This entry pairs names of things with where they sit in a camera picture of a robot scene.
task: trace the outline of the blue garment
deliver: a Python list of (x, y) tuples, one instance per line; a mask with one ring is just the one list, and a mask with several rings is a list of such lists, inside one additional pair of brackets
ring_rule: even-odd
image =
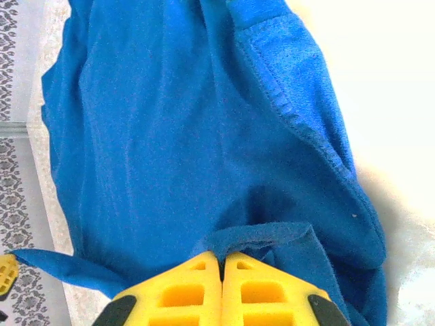
[(283, 0), (70, 0), (43, 77), (74, 256), (21, 261), (109, 297), (212, 250), (385, 325), (385, 239), (320, 49)]

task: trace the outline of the patterned fabric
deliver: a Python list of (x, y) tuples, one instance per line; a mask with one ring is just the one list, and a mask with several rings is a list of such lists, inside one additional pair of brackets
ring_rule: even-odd
[(0, 0), (0, 121), (10, 120), (17, 0)]
[[(14, 140), (0, 139), (0, 243), (6, 253), (35, 246), (19, 170)], [(20, 266), (8, 300), (12, 301), (15, 325), (50, 325), (41, 272), (36, 268)]]

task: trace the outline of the black rubber edge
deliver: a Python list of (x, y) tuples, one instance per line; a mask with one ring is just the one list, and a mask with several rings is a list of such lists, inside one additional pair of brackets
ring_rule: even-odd
[(308, 302), (319, 326), (351, 326), (334, 302), (315, 294), (308, 296)]
[(9, 291), (8, 291), (6, 294), (0, 295), (0, 302), (6, 301), (6, 299), (7, 299), (8, 295), (9, 295), (9, 293), (11, 293), (12, 289), (14, 288), (14, 285), (15, 285), (16, 280), (18, 280), (18, 277), (16, 277), (16, 278), (14, 279), (14, 282), (12, 282), (12, 285), (11, 285), (11, 287), (9, 288)]
[(104, 308), (92, 326), (124, 326), (136, 302), (134, 295), (126, 295), (112, 301)]
[(6, 319), (7, 319), (7, 315), (3, 311), (0, 310), (0, 322), (6, 321)]

